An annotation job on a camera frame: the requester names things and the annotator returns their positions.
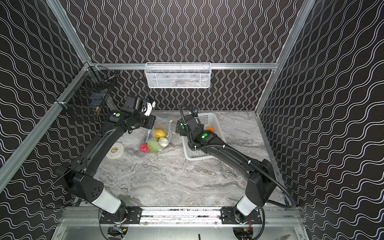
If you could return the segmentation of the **white tape roll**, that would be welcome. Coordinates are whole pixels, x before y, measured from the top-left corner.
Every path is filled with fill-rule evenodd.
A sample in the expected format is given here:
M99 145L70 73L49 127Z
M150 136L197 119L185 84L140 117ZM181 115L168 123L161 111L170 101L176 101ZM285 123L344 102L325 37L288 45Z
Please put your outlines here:
M110 150L107 152L108 159L117 159L124 153L124 145L121 143L114 143Z

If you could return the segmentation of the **clear wall basket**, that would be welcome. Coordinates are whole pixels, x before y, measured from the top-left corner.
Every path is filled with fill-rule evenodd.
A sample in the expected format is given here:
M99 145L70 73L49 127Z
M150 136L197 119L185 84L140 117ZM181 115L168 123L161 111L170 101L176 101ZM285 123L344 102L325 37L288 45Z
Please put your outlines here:
M152 89L206 89L211 86L209 62L148 62L145 77Z

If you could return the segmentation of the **green cabbage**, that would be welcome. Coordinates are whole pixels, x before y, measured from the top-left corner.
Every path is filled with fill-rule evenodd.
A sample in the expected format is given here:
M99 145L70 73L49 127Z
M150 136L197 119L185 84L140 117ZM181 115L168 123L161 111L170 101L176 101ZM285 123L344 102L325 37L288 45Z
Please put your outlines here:
M159 153L163 151L163 147L158 142L148 141L147 147L153 153Z

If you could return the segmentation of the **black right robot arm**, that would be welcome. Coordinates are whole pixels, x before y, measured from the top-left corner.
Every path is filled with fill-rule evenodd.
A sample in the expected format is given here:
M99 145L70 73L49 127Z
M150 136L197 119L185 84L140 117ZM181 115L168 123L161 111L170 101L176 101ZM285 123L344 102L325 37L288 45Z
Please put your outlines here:
M269 203L288 210L296 208L296 201L292 194L279 183L269 161L258 161L231 147L218 135L204 129L197 114L191 113L187 116L182 114L177 122L176 133L187 138L187 146L191 151L202 151L218 158L246 179L247 186L244 195L229 215L221 217L222 220L252 225L252 214L259 213L262 226L259 233L253 237L258 240L266 226L265 204ZM276 188L286 195L290 204L284 205L269 199Z

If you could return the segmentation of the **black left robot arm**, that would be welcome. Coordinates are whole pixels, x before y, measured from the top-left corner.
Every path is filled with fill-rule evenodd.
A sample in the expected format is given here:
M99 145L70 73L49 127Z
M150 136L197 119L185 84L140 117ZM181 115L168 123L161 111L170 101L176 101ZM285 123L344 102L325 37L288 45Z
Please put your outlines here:
M101 162L115 142L125 133L139 128L152 129L156 117L153 98L129 96L120 110L111 110L104 118L100 131L79 157L67 167L57 169L58 182L71 195L85 200L119 221L126 217L125 203L113 196L104 183L94 178Z

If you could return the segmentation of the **clear zip top bag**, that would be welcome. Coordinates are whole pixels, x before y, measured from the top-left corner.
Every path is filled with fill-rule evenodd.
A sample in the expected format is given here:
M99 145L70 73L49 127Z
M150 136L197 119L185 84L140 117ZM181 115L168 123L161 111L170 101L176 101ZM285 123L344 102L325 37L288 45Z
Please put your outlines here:
M167 121L160 118L155 120L154 126L148 131L145 144L153 153L162 152L172 139L171 125L173 120Z

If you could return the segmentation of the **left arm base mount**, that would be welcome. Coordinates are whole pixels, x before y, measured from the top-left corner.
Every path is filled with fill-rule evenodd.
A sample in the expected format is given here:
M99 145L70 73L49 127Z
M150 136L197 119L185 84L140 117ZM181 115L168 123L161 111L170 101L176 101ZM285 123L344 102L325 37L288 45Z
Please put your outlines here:
M100 216L101 224L139 224L143 209L140 207L126 207L119 209L115 214L102 211Z

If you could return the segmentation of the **white plastic basket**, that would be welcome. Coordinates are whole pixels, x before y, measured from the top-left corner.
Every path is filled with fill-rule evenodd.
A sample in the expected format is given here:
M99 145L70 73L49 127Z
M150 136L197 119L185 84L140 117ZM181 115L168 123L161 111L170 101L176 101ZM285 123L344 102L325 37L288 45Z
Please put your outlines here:
M215 113L201 113L199 114L199 120L201 124L204 125L204 132L200 134L199 140L208 140L208 137L212 134L215 134L217 137L221 138L224 142L226 142L220 122ZM212 127L214 133L207 131L208 127ZM184 154L187 160L189 161L203 161L215 159L214 156L208 155L204 153L202 150L193 151L190 149L188 145L187 137L182 137Z

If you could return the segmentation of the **white daikon radish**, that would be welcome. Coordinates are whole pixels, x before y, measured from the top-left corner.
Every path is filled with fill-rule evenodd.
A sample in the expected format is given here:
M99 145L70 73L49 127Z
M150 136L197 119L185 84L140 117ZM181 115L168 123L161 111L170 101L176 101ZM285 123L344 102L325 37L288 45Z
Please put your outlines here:
M162 137L162 138L159 138L158 143L162 148L165 148L169 145L169 140L165 137Z

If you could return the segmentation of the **red apple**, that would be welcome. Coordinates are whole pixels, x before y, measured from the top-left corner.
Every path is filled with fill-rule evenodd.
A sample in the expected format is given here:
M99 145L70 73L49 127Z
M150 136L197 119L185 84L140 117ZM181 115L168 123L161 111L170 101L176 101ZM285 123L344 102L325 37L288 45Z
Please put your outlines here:
M148 153L149 152L149 148L148 148L147 144L141 144L139 149L143 153Z

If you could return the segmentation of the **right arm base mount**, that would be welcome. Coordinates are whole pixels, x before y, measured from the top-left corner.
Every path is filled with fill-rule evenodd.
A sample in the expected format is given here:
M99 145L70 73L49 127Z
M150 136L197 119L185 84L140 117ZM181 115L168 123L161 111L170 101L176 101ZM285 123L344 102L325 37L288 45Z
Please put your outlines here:
M261 224L262 216L259 209L254 209L249 215L243 215L236 207L222 207L220 210L222 224Z

